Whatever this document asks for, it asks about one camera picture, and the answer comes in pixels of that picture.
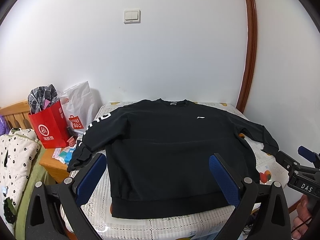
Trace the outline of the person's right hand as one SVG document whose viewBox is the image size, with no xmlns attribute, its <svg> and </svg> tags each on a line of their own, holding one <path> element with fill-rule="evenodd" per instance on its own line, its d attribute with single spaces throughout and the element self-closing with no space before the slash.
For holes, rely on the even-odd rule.
<svg viewBox="0 0 320 240">
<path fill-rule="evenodd" d="M 293 220 L 293 228 L 291 236 L 293 239 L 300 239 L 308 230 L 308 222 L 311 221 L 311 213 L 308 211 L 307 204 L 309 199 L 307 195 L 302 195 L 299 204 L 297 205 L 297 217 Z"/>
</svg>

